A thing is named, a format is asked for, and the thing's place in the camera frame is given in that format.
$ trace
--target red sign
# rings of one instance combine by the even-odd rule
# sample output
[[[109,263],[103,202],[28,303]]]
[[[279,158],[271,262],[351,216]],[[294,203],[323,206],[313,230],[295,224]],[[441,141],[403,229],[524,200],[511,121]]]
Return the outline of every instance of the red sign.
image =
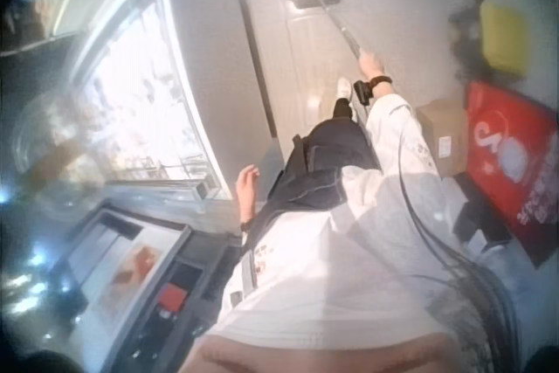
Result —
[[[556,115],[480,82],[469,86],[467,112],[468,174],[528,253],[535,243],[554,244],[553,229],[542,227],[557,224]]]

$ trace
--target white sneaker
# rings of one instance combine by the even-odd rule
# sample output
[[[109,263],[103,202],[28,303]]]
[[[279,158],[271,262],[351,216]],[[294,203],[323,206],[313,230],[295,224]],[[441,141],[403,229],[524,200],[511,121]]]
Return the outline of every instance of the white sneaker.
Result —
[[[339,78],[338,79],[338,92],[335,96],[337,100],[341,98],[345,98],[349,102],[351,102],[351,95],[353,94],[353,87],[351,86],[351,82],[346,78]]]

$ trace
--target floor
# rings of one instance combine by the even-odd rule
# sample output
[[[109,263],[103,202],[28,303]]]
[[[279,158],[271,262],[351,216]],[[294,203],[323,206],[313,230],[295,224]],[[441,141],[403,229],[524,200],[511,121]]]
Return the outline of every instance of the floor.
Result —
[[[340,76],[360,77],[351,50],[319,10],[298,11],[286,0],[247,0],[279,145],[331,113]],[[411,105],[459,97],[448,16],[473,0],[342,0],[333,10],[360,45],[378,54]]]

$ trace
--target black watch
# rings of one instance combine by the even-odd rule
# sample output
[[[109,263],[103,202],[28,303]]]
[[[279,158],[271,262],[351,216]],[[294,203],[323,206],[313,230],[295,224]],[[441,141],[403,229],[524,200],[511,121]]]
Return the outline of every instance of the black watch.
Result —
[[[392,79],[388,76],[376,76],[375,78],[371,79],[369,81],[371,92],[373,91],[373,89],[375,89],[376,85],[382,82],[392,83]]]

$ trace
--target white wall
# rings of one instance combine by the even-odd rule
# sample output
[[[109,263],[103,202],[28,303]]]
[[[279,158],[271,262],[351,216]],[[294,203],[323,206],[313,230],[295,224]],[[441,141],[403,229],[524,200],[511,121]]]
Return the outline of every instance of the white wall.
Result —
[[[528,23],[528,75],[513,88],[557,109],[557,0],[492,1],[524,13]]]

